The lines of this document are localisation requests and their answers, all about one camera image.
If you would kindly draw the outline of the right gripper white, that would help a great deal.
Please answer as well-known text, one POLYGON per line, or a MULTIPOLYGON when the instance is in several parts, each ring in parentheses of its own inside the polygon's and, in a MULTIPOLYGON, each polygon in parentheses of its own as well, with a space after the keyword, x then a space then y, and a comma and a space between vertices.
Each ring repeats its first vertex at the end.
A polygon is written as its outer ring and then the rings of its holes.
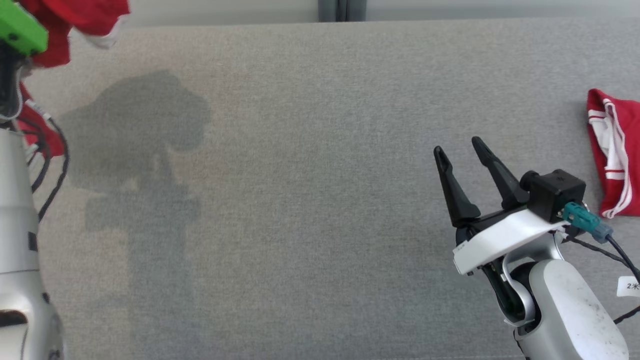
MULTIPOLYGON (((510 211, 526 205, 530 194, 521 188, 509 168, 480 137, 472 137, 471 144, 498 189, 502 209, 510 211)), ((433 155, 451 224, 457 229, 467 227, 482 213, 455 178, 453 165, 443 148, 435 146, 433 155)), ((507 215, 454 248, 455 268, 461 275, 483 271, 496 294, 505 322, 513 327, 528 325, 537 314, 535 301, 530 290, 512 278, 509 264, 525 258, 535 262, 561 260, 563 256, 551 235, 556 231, 564 233, 566 225, 564 220, 546 222, 528 209, 507 215)))

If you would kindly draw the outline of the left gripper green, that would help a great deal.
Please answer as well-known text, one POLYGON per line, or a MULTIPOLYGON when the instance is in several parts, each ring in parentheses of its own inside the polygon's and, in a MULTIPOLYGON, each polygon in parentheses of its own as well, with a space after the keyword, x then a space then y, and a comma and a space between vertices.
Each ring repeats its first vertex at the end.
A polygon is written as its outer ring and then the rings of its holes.
POLYGON ((48 49, 46 28, 18 2, 0 2, 0 123, 22 112, 23 66, 48 49))

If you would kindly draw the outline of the red Bulls jersey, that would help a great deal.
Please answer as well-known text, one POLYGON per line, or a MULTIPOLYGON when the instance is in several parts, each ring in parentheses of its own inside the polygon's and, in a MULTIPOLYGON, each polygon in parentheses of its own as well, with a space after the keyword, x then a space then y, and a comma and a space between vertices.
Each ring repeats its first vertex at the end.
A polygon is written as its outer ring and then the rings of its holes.
POLYGON ((131 14, 129 0, 18 0, 20 5, 48 32, 48 48, 33 59, 29 70, 22 70, 20 91, 21 119, 43 131, 51 157, 61 157, 64 146, 60 135, 48 125, 51 116, 33 100, 23 80, 35 69, 57 68, 70 62, 69 35, 76 30, 100 49, 112 47, 131 14))

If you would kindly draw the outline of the red white-striped shorts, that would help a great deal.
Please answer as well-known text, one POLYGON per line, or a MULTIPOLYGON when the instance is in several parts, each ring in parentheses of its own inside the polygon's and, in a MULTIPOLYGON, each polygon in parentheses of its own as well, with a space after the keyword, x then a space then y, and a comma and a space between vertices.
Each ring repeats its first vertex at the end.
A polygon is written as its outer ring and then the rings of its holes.
POLYGON ((590 146, 603 190, 599 214, 640 217, 640 101, 592 88, 586 100, 590 146))

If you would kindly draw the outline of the grey wall post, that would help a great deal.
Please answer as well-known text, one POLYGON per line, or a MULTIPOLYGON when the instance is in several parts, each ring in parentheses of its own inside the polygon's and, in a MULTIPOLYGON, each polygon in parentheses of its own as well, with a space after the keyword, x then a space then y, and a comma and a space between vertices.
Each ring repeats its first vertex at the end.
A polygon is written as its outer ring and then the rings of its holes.
POLYGON ((368 0, 317 0, 318 22, 364 22, 368 0))

